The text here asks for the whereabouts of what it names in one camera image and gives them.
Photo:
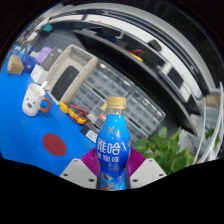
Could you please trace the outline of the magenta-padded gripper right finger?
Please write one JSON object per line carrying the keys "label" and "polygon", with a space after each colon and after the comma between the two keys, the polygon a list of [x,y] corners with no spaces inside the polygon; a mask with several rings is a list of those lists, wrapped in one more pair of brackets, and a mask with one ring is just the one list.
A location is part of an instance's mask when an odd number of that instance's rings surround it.
{"label": "magenta-padded gripper right finger", "polygon": [[166,176],[153,158],[144,158],[132,149],[127,161],[127,185],[129,189],[140,188]]}

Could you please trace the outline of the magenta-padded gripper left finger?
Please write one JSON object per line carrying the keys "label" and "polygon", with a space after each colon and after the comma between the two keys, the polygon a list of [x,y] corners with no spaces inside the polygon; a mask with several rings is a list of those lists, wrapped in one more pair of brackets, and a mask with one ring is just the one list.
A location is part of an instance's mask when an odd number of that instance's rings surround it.
{"label": "magenta-padded gripper left finger", "polygon": [[74,158],[60,177],[78,186],[96,189],[100,172],[96,149],[88,151],[81,159]]}

